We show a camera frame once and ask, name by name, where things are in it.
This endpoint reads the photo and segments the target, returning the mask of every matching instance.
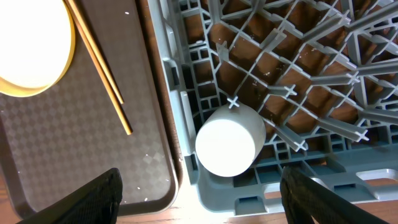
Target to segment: dish rack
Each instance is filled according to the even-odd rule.
[[[184,163],[205,208],[283,212],[285,166],[352,203],[398,199],[398,2],[148,4]],[[262,116],[266,141],[246,172],[218,177],[197,159],[195,137],[236,99]]]

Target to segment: cup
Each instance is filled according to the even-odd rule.
[[[232,177],[243,173],[260,153],[266,127],[252,108],[240,104],[218,108],[204,123],[196,138],[196,152],[210,172]]]

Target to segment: wooden table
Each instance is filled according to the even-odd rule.
[[[201,207],[197,193],[195,189],[190,186],[189,179],[186,178],[187,173],[182,168],[177,133],[171,113],[167,88],[165,86],[159,51],[157,50],[154,28],[152,26],[149,8],[147,7],[147,0],[137,1],[137,8],[140,13],[140,20],[146,40],[152,73],[154,74],[157,84],[158,97],[160,103],[164,106],[165,126],[170,130],[169,138],[171,147],[176,149],[173,152],[173,157],[174,161],[176,161],[180,191],[175,203],[168,210],[152,215],[120,217],[118,218],[118,223],[287,223],[284,213],[228,218],[210,213]],[[389,223],[398,223],[398,213],[396,212],[398,210],[398,200],[362,203],[357,204],[357,206]],[[20,220],[11,207],[2,177],[0,177],[0,217],[1,223],[4,224],[15,223]]]

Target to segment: chopstick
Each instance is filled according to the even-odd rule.
[[[87,51],[93,60],[93,63],[95,65],[95,68],[98,71],[99,77],[101,77],[101,80],[105,86],[106,91],[108,92],[109,97],[111,98],[112,104],[114,106],[114,109],[116,110],[120,121],[122,122],[122,125],[124,127],[124,130],[126,131],[127,135],[132,134],[132,129],[123,113],[123,109],[121,108],[120,103],[123,102],[121,95],[116,88],[116,85],[113,82],[112,76],[109,73],[109,70],[103,60],[103,57],[100,54],[100,51],[98,50],[95,41],[93,37],[90,34],[90,31],[87,28],[87,25],[85,24],[85,21],[82,17],[82,15],[79,12],[79,9],[74,2],[74,0],[65,0],[69,10],[71,11],[73,20],[75,21],[75,24],[77,26],[77,29],[79,30],[79,33],[81,35],[81,38],[83,39],[83,42],[86,45]]]

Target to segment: white round object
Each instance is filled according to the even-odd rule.
[[[75,34],[63,1],[0,1],[0,30],[0,79],[4,82],[40,89],[66,72]]]
[[[252,108],[217,109],[201,127],[196,139],[196,153],[210,172],[232,177],[247,170],[266,140],[262,118]]]

